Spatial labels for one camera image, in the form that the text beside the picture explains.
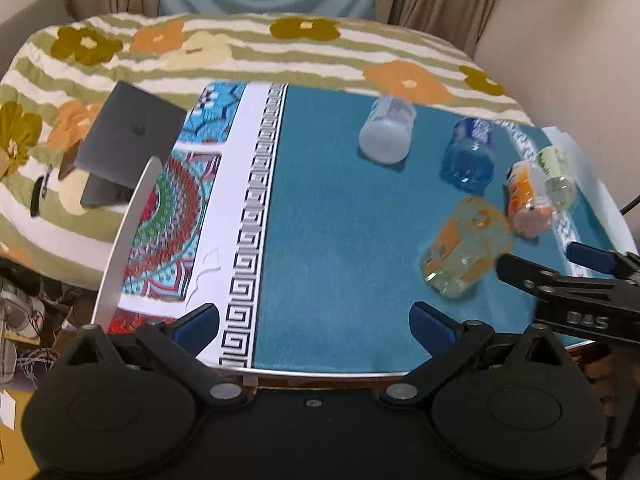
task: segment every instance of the laptop logo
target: laptop logo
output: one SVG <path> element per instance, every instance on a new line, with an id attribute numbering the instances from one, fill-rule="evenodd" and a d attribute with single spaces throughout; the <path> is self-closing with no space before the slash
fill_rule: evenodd
<path id="1" fill-rule="evenodd" d="M 146 134 L 146 129 L 144 126 L 140 126 L 139 124 L 132 124 L 131 131 L 136 137 L 143 137 Z"/>

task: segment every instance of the bed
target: bed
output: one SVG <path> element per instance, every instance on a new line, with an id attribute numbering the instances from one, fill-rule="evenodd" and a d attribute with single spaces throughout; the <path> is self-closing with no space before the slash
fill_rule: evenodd
<path id="1" fill-rule="evenodd" d="M 124 80 L 185 109 L 212 81 L 269 81 L 396 94 L 465 116 L 530 124 L 520 105 L 444 40 L 357 19 L 305 15 L 108 14 L 33 34 L 0 82 L 0 254 L 97 290 L 123 206 L 84 209 L 82 176 L 58 181 L 65 151 L 88 133 Z M 38 177 L 51 167 L 40 215 Z"/>

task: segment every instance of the greek key pattern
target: greek key pattern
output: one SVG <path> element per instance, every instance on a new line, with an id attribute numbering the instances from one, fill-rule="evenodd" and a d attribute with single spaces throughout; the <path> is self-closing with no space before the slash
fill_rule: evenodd
<path id="1" fill-rule="evenodd" d="M 511 121 L 496 121 L 498 126 L 503 127 L 511 138 L 511 142 L 516 148 L 520 158 L 529 162 L 536 162 L 538 160 L 538 148 L 533 140 L 520 129 L 520 127 Z M 589 278 L 591 272 L 586 267 L 571 263 L 566 259 L 566 247 L 571 242 L 579 242 L 580 235 L 578 229 L 576 229 L 574 220 L 571 215 L 566 213 L 562 214 L 561 219 L 555 222 L 551 229 L 556 237 L 558 248 L 562 254 L 562 260 L 564 261 L 564 270 L 569 276 L 576 276 L 578 278 Z"/>
<path id="2" fill-rule="evenodd" d="M 287 85 L 272 84 L 262 114 L 223 320 L 222 366 L 252 366 L 266 218 L 286 92 Z"/>

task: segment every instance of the black cable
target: black cable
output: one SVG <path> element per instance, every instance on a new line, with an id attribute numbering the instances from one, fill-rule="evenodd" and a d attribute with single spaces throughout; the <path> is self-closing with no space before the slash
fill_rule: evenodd
<path id="1" fill-rule="evenodd" d="M 629 211 L 635 208 L 638 204 L 640 204 L 640 195 L 636 196 L 631 202 L 625 205 L 621 210 L 620 214 L 626 215 Z"/>

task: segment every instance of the laptop lid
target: laptop lid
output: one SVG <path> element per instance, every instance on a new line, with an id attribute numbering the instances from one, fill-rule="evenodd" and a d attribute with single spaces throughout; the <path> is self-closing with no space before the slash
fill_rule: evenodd
<path id="1" fill-rule="evenodd" d="M 124 81 L 118 81 L 86 139 L 76 168 L 135 189 L 152 156 L 165 164 L 187 112 Z"/>

